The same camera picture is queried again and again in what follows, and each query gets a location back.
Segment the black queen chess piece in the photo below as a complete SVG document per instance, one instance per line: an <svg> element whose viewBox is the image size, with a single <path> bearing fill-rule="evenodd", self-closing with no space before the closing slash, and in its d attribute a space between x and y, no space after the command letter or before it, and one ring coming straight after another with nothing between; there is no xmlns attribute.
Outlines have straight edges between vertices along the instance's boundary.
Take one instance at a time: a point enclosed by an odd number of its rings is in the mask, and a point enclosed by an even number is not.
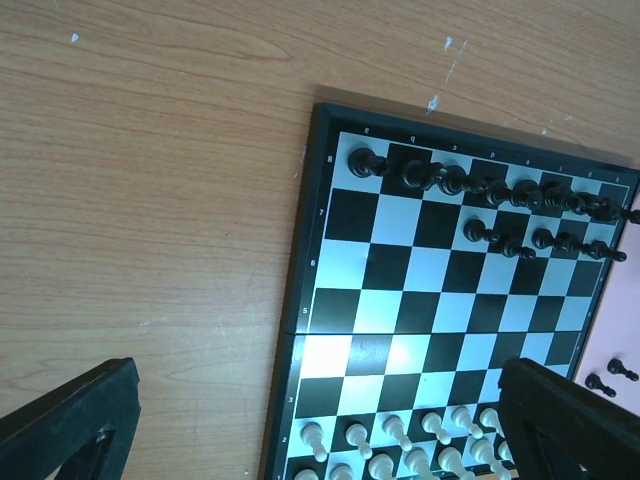
<svg viewBox="0 0 640 480"><path fill-rule="evenodd" d="M486 203L491 207L498 207L504 202L511 202L513 191L504 180L495 179L488 184L484 192Z"/></svg>

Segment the black bishop chess piece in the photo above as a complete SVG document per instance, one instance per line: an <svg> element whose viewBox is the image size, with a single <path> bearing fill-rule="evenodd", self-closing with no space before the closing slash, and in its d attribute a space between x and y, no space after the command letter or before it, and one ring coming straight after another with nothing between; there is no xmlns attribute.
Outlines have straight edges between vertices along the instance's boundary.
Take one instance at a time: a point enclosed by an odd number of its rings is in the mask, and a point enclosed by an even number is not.
<svg viewBox="0 0 640 480"><path fill-rule="evenodd" d="M542 185L544 205L549 208L571 211L578 215L586 213L584 198L566 184L551 181Z"/></svg>
<svg viewBox="0 0 640 480"><path fill-rule="evenodd" d="M489 183L484 177L469 175L462 167L450 165L444 168L438 186L444 194L450 196L461 192L478 195L488 190Z"/></svg>

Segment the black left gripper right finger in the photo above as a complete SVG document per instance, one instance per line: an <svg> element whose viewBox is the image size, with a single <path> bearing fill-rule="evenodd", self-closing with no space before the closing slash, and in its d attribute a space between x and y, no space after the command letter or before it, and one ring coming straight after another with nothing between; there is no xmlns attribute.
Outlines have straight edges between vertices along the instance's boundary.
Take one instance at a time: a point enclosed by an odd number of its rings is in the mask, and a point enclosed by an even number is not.
<svg viewBox="0 0 640 480"><path fill-rule="evenodd" d="M527 358L505 362L499 419L521 479L637 479L639 417Z"/></svg>

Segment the black rook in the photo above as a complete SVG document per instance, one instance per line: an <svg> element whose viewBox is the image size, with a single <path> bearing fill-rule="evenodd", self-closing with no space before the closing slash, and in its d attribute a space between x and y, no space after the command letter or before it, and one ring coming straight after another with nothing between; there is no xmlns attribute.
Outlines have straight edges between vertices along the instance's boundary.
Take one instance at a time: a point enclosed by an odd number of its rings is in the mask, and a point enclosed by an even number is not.
<svg viewBox="0 0 640 480"><path fill-rule="evenodd" d="M383 177L390 171L388 159L367 147L353 150L347 159L350 172L358 178Z"/></svg>
<svg viewBox="0 0 640 480"><path fill-rule="evenodd" d="M617 222L619 220L628 221L632 224L639 224L639 210L629 210L623 208L618 202L608 197L601 201L601 220L606 222Z"/></svg>

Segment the black king chess piece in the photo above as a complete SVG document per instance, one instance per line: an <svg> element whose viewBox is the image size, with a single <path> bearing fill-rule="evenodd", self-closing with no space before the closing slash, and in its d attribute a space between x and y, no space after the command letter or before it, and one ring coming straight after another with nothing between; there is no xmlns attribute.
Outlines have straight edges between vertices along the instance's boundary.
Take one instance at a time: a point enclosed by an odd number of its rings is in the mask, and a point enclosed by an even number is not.
<svg viewBox="0 0 640 480"><path fill-rule="evenodd" d="M511 190L510 203L514 207L527 207L534 210L544 202L544 196L539 185L529 179L520 180Z"/></svg>

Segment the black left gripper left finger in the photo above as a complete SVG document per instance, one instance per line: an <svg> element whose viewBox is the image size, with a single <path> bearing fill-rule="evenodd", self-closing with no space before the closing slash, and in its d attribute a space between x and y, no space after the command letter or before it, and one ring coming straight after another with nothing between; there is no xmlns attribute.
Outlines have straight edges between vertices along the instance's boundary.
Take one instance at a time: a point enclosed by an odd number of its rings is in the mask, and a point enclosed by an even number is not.
<svg viewBox="0 0 640 480"><path fill-rule="evenodd" d="M119 479L139 422L132 358L110 359L1 418L3 479Z"/></svg>

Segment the black knight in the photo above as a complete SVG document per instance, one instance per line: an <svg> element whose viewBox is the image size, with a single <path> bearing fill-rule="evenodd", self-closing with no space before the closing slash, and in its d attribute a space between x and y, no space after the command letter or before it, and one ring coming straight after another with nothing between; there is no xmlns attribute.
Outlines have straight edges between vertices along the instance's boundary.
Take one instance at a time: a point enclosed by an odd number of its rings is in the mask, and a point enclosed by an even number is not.
<svg viewBox="0 0 640 480"><path fill-rule="evenodd" d="M597 221L601 220L601 201L606 198L600 198L589 192L578 192L578 198L580 199L580 212L589 215L592 219Z"/></svg>

